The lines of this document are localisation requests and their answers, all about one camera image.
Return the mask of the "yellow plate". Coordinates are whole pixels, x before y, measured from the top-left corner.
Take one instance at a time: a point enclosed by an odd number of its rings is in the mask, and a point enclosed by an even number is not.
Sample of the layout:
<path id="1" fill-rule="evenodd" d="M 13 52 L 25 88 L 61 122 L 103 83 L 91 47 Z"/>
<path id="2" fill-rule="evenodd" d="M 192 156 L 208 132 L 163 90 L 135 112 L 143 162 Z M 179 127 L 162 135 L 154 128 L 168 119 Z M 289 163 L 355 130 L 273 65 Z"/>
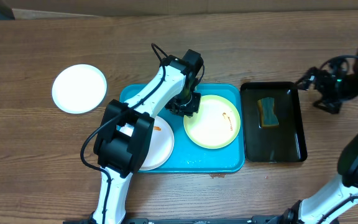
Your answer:
<path id="1" fill-rule="evenodd" d="M 229 100 L 218 95 L 201 97 L 200 107 L 193 116 L 185 116 L 183 125 L 188 137 L 198 146 L 220 149 L 239 134 L 241 117 Z"/>

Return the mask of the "green yellow sponge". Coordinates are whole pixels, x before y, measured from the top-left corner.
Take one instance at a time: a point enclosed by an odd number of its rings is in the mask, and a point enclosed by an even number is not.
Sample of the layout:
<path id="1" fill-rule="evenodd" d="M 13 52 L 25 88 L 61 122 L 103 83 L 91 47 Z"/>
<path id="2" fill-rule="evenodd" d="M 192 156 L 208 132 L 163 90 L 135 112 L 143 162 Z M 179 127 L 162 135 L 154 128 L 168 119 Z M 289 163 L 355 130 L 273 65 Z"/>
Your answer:
<path id="1" fill-rule="evenodd" d="M 257 101 L 260 127 L 263 129 L 279 127 L 279 121 L 275 114 L 275 99 L 266 97 Z"/>

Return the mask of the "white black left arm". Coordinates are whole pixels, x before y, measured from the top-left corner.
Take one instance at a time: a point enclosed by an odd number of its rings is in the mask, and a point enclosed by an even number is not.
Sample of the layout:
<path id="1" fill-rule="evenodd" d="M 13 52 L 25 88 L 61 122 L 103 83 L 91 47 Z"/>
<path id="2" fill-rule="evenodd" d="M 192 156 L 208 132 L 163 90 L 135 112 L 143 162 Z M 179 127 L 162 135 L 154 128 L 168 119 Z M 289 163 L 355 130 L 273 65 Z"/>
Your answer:
<path id="1" fill-rule="evenodd" d="M 182 58 L 160 59 L 158 73 L 138 94 L 125 102 L 112 100 L 105 109 L 93 151 L 98 157 L 101 191 L 88 223 L 121 223 L 132 175 L 144 163 L 152 139 L 155 117 L 162 109 L 178 116 L 192 116 L 200 107 L 195 92 L 204 70 L 201 55 L 188 50 Z"/>

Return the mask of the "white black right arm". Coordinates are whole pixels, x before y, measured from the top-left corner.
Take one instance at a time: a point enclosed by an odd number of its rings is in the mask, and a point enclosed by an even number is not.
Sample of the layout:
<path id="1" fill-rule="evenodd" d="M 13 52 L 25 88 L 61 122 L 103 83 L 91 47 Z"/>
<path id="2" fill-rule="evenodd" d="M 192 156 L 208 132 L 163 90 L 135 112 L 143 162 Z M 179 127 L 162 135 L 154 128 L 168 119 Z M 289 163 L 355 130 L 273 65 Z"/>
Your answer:
<path id="1" fill-rule="evenodd" d="M 321 98 L 314 107 L 337 114 L 343 102 L 358 96 L 358 51 L 340 55 L 310 68 L 296 83 L 299 90 L 314 85 Z M 358 134 L 342 151 L 337 175 L 313 196 L 297 201 L 269 223 L 337 223 L 338 216 L 358 204 Z"/>

